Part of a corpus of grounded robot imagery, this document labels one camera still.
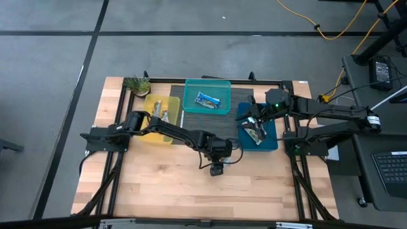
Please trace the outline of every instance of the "blue bin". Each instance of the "blue bin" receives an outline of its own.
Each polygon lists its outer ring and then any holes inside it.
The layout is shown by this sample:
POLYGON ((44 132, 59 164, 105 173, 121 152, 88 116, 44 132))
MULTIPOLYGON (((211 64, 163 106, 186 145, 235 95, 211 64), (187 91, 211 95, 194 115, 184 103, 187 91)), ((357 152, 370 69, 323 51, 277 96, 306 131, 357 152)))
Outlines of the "blue bin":
MULTIPOLYGON (((237 117, 245 115, 249 111, 249 106, 250 104, 248 102, 241 102, 237 108, 237 117)), ((246 121, 246 119, 238 121, 238 125, 240 126, 244 121, 246 121)), ((266 132, 268 131, 266 139, 259 145, 253 141, 243 128, 238 129, 239 141, 244 151, 273 151, 279 147, 277 141, 274 140, 277 138, 274 120, 270 120, 267 124, 268 126, 266 127, 266 123, 263 123, 263 128, 266 132)))
POLYGON ((228 80, 194 80, 185 81, 183 108, 186 112, 226 115, 230 111, 231 83, 228 80), (217 109, 207 108, 197 102, 195 98, 202 92, 221 100, 217 109))

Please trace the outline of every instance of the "plastic container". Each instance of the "plastic container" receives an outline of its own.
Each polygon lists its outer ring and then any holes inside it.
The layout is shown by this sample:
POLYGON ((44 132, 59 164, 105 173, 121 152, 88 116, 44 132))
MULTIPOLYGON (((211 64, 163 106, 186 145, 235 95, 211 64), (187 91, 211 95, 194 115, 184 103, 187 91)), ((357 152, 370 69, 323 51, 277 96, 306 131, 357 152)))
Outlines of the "plastic container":
MULTIPOLYGON (((237 107, 237 117, 246 114, 249 110, 249 106, 250 104, 248 102, 241 102, 237 107)), ((244 121, 246 120, 238 121, 238 125, 241 125, 244 121)), ((270 120, 268 123, 264 123, 263 128, 267 132, 266 139, 259 145, 257 145, 253 141, 253 139, 243 128, 238 129, 238 138, 244 151, 273 151, 279 147, 277 141, 274 140, 277 138, 274 120, 270 120)))
POLYGON ((191 113, 225 115, 230 111, 230 94, 230 81, 188 79, 185 81, 183 108, 191 113), (221 104, 217 109, 211 109, 195 102, 198 92, 220 99, 221 104))
MULTIPOLYGON (((157 101, 161 101, 160 109, 160 118, 163 114, 163 111, 168 111, 169 123, 177 125, 178 111, 179 111, 179 98, 178 97, 169 97, 163 95, 147 95, 146 100, 144 101, 144 110, 153 114, 154 104, 157 101)), ((145 128, 148 125, 148 121, 145 118, 141 128, 145 128)), ((171 144, 172 138, 167 137, 162 134, 150 133, 144 136, 139 137, 140 140, 144 142, 159 143, 159 144, 171 144)))

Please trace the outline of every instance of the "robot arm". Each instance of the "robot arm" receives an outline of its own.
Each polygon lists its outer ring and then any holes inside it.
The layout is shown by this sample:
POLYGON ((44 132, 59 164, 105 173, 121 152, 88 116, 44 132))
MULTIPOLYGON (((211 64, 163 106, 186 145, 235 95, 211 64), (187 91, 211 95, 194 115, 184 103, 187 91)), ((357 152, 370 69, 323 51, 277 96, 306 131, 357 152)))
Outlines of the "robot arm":
POLYGON ((88 143, 97 144, 104 142, 109 144, 128 144, 129 136, 143 136, 149 133, 159 133, 180 140, 191 149, 203 153, 211 161, 210 174, 212 176, 223 173, 223 158, 231 155, 232 142, 216 137, 215 134, 203 130, 186 130, 176 125, 162 121, 160 118, 150 116, 145 111, 132 111, 126 120, 119 125, 111 125, 108 135, 96 136, 81 134, 88 143), (144 119, 147 118, 149 125, 141 129, 144 119))
POLYGON ((381 131, 379 117, 368 107, 321 104, 312 99, 291 95, 283 89, 269 90, 266 93, 266 105, 256 103, 253 96, 249 96, 248 100, 251 103, 249 111, 237 120, 247 118, 248 124, 242 127, 255 130, 261 140, 266 138, 262 124, 286 115, 297 117, 299 120, 321 117, 346 121, 319 128, 309 128, 308 122, 307 127, 298 127, 296 132, 286 132, 284 138, 279 139, 289 139, 297 148, 301 147, 298 143, 309 146, 316 140, 324 141, 330 148, 351 134, 365 132, 376 134, 381 131))

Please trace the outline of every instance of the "gray floor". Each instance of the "gray floor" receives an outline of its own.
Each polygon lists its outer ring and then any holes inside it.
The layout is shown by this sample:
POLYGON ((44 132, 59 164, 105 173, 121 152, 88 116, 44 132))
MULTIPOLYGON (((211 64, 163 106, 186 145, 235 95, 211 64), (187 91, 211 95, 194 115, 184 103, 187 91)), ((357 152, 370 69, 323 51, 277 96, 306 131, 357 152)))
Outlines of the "gray floor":
MULTIPOLYGON (((293 10, 340 31, 360 4, 282 0, 293 10)), ((381 1, 384 6, 389 1, 381 1)), ((102 1, 0 1, 0 30, 92 31, 102 1)), ((376 20, 368 4, 352 31, 376 20)), ((390 15, 395 17, 394 10, 390 15)), ((271 0, 110 0, 102 31, 312 31, 301 18, 271 0)), ((380 24, 377 31, 382 31, 380 24)), ((99 37, 74 115, 45 217, 68 216, 78 182, 78 165, 106 76, 147 70, 152 77, 212 75, 307 80, 312 95, 333 87, 341 57, 361 38, 325 41, 311 37, 108 36, 99 37)), ((368 39, 365 46, 374 39, 368 39)), ((27 219, 67 110, 90 37, 0 36, 0 138, 23 144, 23 153, 0 155, 0 221, 27 219)), ((382 53, 398 56, 391 43, 382 53)), ((341 98, 340 104, 350 104, 341 98)), ((352 223, 406 228, 407 214, 361 209, 360 186, 352 177, 331 178, 341 219, 352 223)))

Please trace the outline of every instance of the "wooden tabletop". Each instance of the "wooden tabletop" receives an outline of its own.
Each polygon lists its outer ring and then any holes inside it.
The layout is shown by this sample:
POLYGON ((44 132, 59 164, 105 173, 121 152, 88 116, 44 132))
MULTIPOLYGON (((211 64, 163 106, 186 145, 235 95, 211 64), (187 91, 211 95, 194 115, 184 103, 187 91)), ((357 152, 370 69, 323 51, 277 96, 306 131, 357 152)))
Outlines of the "wooden tabletop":
MULTIPOLYGON (((123 78, 107 77, 95 125, 107 127, 114 123, 123 78)), ((170 94, 169 83, 153 83, 152 94, 170 94)), ((311 97, 306 81, 294 81, 296 95, 311 97)), ((252 88, 257 102, 265 102, 270 85, 232 85, 252 88)), ((125 119, 126 93, 121 120, 125 119)), ((144 100, 135 98, 133 110, 142 110, 144 100)), ((275 121, 277 136, 284 131, 284 120, 275 121)), ((232 153, 232 160, 240 151, 232 153)), ((100 186, 106 162, 106 152, 98 152, 83 165, 72 213, 84 208, 100 186)), ((328 211, 338 217, 335 198, 326 164, 316 156, 308 156, 312 188, 328 211)), ((247 220, 298 220, 293 175, 284 143, 272 152, 245 152, 243 159, 226 166, 222 176, 212 177, 209 168, 198 169, 197 152, 183 145, 159 145, 131 138, 125 153, 114 215, 146 218, 204 218, 247 220)), ((305 214, 310 217, 305 192, 305 214)), ((104 208, 110 190, 106 192, 104 208)))

